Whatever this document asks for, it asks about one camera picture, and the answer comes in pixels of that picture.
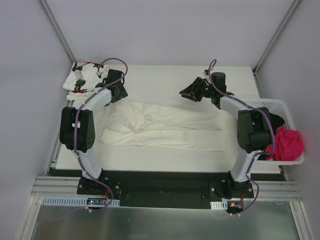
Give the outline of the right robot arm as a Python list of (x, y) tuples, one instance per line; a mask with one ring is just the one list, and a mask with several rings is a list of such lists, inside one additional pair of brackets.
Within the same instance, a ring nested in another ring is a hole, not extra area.
[(179, 94), (193, 102), (200, 102), (202, 98), (210, 99), (215, 107), (236, 119), (236, 138), (241, 151), (230, 171), (232, 181), (225, 184), (225, 192), (230, 197), (237, 197), (243, 191), (241, 183), (249, 180), (255, 154), (264, 151), (272, 143), (274, 132), (269, 110), (266, 107), (250, 107), (236, 100), (234, 94), (227, 91), (223, 72), (212, 73), (210, 80), (197, 77)]

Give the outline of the cream white t shirt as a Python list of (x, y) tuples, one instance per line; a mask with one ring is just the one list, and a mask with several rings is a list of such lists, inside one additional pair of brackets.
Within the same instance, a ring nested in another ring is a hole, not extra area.
[(198, 152), (225, 151), (220, 112), (123, 100), (105, 109), (99, 142)]

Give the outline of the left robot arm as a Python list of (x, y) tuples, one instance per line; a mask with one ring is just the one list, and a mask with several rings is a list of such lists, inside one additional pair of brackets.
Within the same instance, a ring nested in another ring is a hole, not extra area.
[(95, 149), (98, 114), (109, 104), (128, 96), (124, 78), (124, 72), (110, 69), (91, 96), (78, 105), (64, 107), (61, 112), (59, 141), (73, 152), (82, 176), (90, 180), (89, 190), (96, 195), (102, 194), (106, 188), (105, 181), (99, 178), (103, 168)]

